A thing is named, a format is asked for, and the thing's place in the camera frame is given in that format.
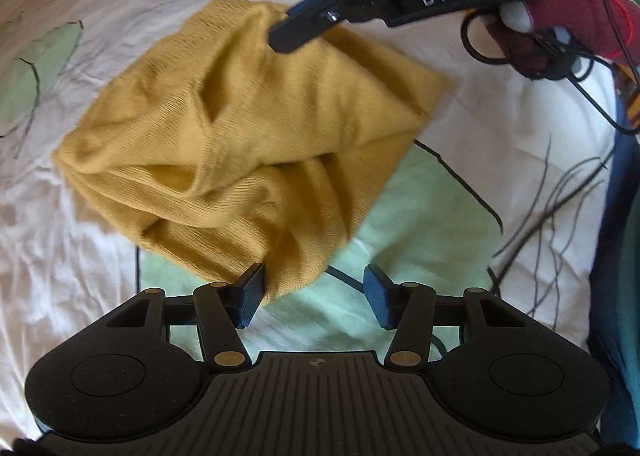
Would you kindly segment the hand in maroon glove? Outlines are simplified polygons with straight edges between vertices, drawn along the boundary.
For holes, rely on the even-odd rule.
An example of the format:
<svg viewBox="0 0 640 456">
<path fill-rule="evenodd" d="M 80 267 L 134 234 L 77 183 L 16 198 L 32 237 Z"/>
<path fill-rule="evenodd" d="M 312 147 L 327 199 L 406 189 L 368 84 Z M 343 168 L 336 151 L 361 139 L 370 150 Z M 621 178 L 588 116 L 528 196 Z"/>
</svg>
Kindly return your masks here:
<svg viewBox="0 0 640 456">
<path fill-rule="evenodd" d="M 588 52 L 623 64 L 624 43 L 639 64 L 639 6 L 632 0 L 528 0 L 504 4 L 485 26 L 504 57 L 526 75 L 548 68 L 548 57 L 534 42 L 536 33 L 562 28 Z"/>
</svg>

